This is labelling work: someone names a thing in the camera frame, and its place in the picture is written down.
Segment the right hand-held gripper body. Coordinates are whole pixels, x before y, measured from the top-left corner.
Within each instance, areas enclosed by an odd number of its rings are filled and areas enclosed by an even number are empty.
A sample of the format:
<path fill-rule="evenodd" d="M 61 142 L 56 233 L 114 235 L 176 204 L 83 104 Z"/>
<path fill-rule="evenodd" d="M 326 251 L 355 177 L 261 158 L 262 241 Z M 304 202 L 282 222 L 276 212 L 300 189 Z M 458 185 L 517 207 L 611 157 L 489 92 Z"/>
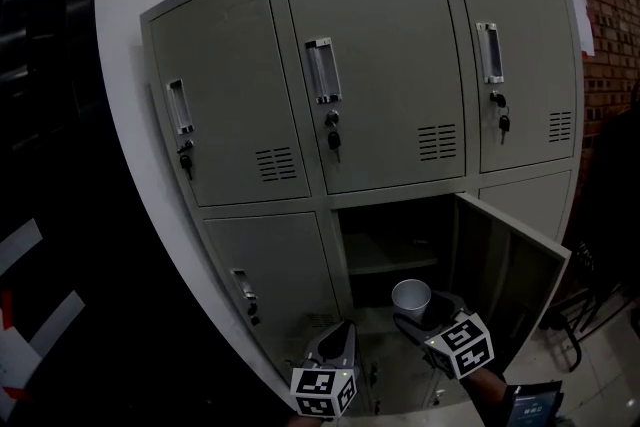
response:
<path fill-rule="evenodd" d="M 422 343 L 427 360 L 449 379 L 462 379 L 494 360 L 488 328 L 478 314 L 461 311 L 455 322 Z"/>

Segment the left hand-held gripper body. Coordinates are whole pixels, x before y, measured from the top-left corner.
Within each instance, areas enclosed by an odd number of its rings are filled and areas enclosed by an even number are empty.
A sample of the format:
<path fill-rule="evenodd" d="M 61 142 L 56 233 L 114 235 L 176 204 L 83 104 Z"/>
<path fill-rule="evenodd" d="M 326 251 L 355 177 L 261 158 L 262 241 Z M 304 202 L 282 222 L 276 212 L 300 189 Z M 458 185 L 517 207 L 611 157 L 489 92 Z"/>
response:
<path fill-rule="evenodd" d="M 325 359 L 309 351 L 301 367 L 292 371 L 290 395 L 299 416 L 340 418 L 358 393 L 355 359 Z"/>

